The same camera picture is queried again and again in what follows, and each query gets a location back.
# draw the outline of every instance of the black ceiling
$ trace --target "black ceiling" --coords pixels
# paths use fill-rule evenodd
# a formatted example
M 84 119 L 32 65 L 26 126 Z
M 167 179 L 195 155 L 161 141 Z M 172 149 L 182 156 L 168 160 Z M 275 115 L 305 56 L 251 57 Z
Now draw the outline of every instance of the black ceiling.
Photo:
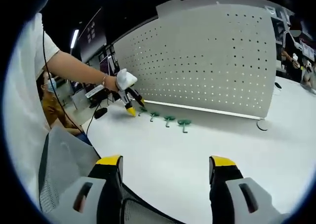
M 105 10 L 104 27 L 109 43 L 156 16 L 156 6 L 166 1 L 168 0 L 49 0 L 42 11 L 43 24 L 57 46 L 69 52 L 74 29 L 82 30 L 100 7 Z M 270 1 L 299 11 L 293 1 Z

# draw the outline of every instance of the pegboard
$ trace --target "pegboard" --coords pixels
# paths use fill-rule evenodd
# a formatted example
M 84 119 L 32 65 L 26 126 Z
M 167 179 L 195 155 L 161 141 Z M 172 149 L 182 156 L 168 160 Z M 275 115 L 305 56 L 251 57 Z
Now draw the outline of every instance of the pegboard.
M 151 101 L 266 117 L 276 40 L 265 9 L 219 4 L 174 12 L 114 44 Z

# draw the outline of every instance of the black cable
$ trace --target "black cable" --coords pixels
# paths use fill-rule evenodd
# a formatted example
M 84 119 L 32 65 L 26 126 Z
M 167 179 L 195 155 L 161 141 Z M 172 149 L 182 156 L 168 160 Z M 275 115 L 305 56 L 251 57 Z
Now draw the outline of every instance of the black cable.
M 62 110 L 63 110 L 65 116 L 70 120 L 70 122 L 71 122 L 83 135 L 85 135 L 85 136 L 87 137 L 87 135 L 86 135 L 83 131 L 81 131 L 81 129 L 69 118 L 69 116 L 68 116 L 67 113 L 65 112 L 65 109 L 63 108 L 62 104 L 60 103 L 60 100 L 58 99 L 58 96 L 57 96 L 57 93 L 56 93 L 56 91 L 55 91 L 55 88 L 53 87 L 53 83 L 52 83 L 52 80 L 51 80 L 50 72 L 49 72 L 49 69 L 48 69 L 48 66 L 47 66 L 46 55 L 45 55 L 45 43 L 44 43 L 44 41 L 45 41 L 45 31 L 44 31 L 44 29 L 43 29 L 43 55 L 44 55 L 44 61 L 45 61 L 45 68 L 46 68 L 46 71 L 47 71 L 47 73 L 48 73 L 49 81 L 50 81 L 50 83 L 51 83 L 51 85 L 52 85 L 52 88 L 53 88 L 55 97 L 56 97 L 56 99 L 57 99 L 59 105 L 61 106 L 61 108 L 62 108 Z
M 91 124 L 91 122 L 92 122 L 92 120 L 93 120 L 93 118 L 94 118 L 94 114 L 95 114 L 96 111 L 98 110 L 99 106 L 100 106 L 100 103 L 97 105 L 97 108 L 95 109 L 95 111 L 94 111 L 94 113 L 93 113 L 93 115 L 92 115 L 92 118 L 91 118 L 91 120 L 90 120 L 90 122 L 89 122 L 89 125 L 88 125 L 88 128 L 87 128 L 87 133 L 86 133 L 87 136 L 88 136 L 88 130 L 89 130 L 90 124 Z

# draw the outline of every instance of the white sleeve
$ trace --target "white sleeve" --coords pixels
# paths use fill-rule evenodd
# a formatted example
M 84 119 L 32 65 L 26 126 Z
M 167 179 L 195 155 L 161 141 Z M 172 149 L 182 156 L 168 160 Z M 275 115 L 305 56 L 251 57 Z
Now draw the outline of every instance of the white sleeve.
M 40 13 L 35 16 L 34 31 L 36 37 L 35 72 L 37 74 L 45 66 L 43 53 L 43 24 Z M 47 62 L 59 51 L 59 48 L 46 33 L 44 33 L 44 48 Z

